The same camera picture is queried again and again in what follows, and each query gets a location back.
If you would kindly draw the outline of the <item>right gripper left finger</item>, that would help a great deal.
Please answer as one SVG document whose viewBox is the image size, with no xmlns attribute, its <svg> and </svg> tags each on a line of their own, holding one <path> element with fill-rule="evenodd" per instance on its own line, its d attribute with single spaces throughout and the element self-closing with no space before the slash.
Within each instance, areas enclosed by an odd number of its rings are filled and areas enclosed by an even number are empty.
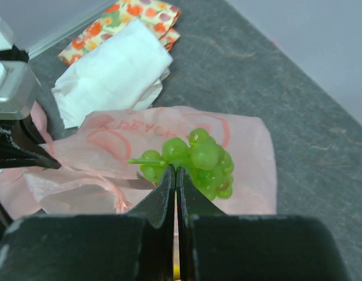
<svg viewBox="0 0 362 281">
<path fill-rule="evenodd" d="M 0 242 L 0 280 L 172 280 L 176 175 L 125 214 L 33 215 Z"/>
</svg>

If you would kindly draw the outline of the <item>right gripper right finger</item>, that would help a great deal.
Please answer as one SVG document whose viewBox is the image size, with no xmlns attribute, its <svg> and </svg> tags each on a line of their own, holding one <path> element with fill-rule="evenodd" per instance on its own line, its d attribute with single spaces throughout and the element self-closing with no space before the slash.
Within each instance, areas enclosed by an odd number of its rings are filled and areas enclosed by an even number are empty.
<svg viewBox="0 0 362 281">
<path fill-rule="evenodd" d="M 328 228 L 298 215 L 228 215 L 176 173 L 182 280 L 349 280 Z"/>
</svg>

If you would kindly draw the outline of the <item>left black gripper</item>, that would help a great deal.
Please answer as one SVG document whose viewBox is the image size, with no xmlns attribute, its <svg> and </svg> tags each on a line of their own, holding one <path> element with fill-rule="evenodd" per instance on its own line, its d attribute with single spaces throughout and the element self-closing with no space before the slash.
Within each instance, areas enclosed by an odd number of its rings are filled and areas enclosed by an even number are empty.
<svg viewBox="0 0 362 281">
<path fill-rule="evenodd" d="M 29 107 L 29 67 L 23 52 L 0 52 L 0 170 L 16 167 L 59 169 L 61 164 L 40 145 L 46 143 L 36 128 Z"/>
</svg>

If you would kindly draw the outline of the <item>yellow fake mango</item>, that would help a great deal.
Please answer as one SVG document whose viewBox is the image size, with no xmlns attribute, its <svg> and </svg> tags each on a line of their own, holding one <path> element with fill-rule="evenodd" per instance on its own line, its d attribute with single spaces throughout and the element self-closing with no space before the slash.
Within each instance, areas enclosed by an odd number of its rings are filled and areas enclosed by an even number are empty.
<svg viewBox="0 0 362 281">
<path fill-rule="evenodd" d="M 180 266 L 177 264 L 173 265 L 173 280 L 180 280 Z"/>
</svg>

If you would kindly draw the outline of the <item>pink plastic bag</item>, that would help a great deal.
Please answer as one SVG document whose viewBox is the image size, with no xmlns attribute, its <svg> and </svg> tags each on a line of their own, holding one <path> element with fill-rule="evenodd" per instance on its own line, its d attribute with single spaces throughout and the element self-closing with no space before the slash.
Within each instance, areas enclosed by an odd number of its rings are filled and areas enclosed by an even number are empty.
<svg viewBox="0 0 362 281">
<path fill-rule="evenodd" d="M 233 194 L 215 199 L 228 214 L 275 214 L 277 178 L 274 148 L 263 121 L 256 117 L 199 111 L 176 106 L 143 111 L 101 111 L 86 116 L 65 139 L 48 134 L 40 105 L 31 111 L 46 142 L 44 149 L 61 168 L 0 169 L 0 202 L 11 218 L 38 210 L 49 214 L 123 213 L 152 189 L 128 159 L 160 150 L 172 137 L 186 139 L 206 129 L 227 150 L 235 165 Z"/>
</svg>

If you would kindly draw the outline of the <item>green fake grapes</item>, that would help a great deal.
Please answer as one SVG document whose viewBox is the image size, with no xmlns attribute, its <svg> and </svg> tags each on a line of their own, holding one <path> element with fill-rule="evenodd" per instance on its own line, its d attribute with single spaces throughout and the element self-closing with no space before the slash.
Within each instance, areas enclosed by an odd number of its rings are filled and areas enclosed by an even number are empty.
<svg viewBox="0 0 362 281">
<path fill-rule="evenodd" d="M 194 186 L 209 200 L 228 199 L 233 195 L 234 162 L 231 155 L 204 128 L 196 128 L 187 136 L 166 140 L 162 151 L 150 149 L 128 163 L 139 165 L 142 178 L 160 181 L 166 166 L 184 168 Z"/>
</svg>

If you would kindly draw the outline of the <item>white cloth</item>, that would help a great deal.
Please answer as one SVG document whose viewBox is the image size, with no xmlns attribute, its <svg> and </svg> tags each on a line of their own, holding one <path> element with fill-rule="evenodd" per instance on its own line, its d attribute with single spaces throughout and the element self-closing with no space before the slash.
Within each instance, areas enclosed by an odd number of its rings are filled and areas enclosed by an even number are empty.
<svg viewBox="0 0 362 281">
<path fill-rule="evenodd" d="M 153 32 L 133 20 L 56 80 L 52 94 L 64 127 L 79 127 L 94 111 L 149 108 L 172 61 Z"/>
</svg>

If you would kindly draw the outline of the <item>floral orange cloth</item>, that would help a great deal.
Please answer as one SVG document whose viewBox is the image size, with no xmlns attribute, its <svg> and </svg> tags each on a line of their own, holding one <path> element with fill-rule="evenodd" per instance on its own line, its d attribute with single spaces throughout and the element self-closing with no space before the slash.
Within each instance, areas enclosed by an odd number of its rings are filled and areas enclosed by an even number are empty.
<svg viewBox="0 0 362 281">
<path fill-rule="evenodd" d="M 154 0 L 117 1 L 58 54 L 67 66 L 122 31 L 132 20 L 139 19 L 171 50 L 180 34 L 174 28 L 181 14 L 179 7 Z"/>
</svg>

